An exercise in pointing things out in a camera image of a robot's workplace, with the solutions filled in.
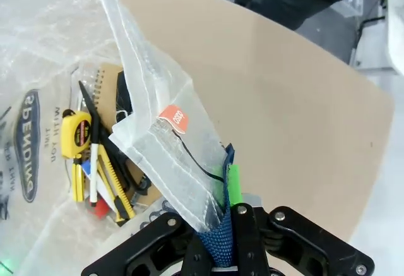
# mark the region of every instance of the plastic bag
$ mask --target plastic bag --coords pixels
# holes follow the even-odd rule
[[[114,141],[196,229],[220,220],[225,152],[192,82],[145,41],[118,0],[0,0],[0,261],[15,275],[79,275],[119,230],[72,201],[60,155],[61,112],[101,63],[123,64],[134,113]],[[176,104],[182,135],[157,116]]]

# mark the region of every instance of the screw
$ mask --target screw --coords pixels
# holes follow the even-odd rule
[[[285,220],[285,214],[283,212],[277,212],[275,213],[275,219],[277,219],[277,221],[283,221]]]
[[[167,224],[172,227],[177,224],[177,221],[174,218],[171,218],[167,221]]]
[[[238,211],[239,214],[245,214],[245,213],[247,213],[247,208],[246,208],[246,207],[243,207],[243,206],[241,205],[241,206],[239,206],[239,207],[237,208],[237,211]]]
[[[362,276],[362,275],[365,275],[366,272],[367,272],[367,269],[366,269],[366,267],[365,267],[364,265],[358,265],[358,266],[356,267],[356,274]]]

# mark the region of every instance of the spiral notebook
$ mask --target spiral notebook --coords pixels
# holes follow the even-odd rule
[[[116,90],[118,74],[123,70],[122,66],[115,64],[102,64],[97,78],[95,80],[94,104],[98,110],[102,123],[105,125],[109,133],[112,132],[112,126],[116,123]],[[143,172],[129,159],[127,161],[128,169],[134,180],[139,183]],[[132,197],[134,191],[129,190],[127,196]],[[146,196],[140,196],[138,204],[151,205],[159,199],[161,194],[159,190],[152,184],[148,189]]]

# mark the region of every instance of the yellow tape measure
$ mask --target yellow tape measure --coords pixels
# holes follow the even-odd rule
[[[75,158],[90,144],[91,115],[67,109],[63,112],[61,151],[66,158]]]

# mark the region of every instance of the orange label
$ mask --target orange label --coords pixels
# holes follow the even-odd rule
[[[172,127],[180,134],[185,134],[185,132],[187,131],[188,116],[174,104],[166,107],[158,118],[167,120],[172,125]]]

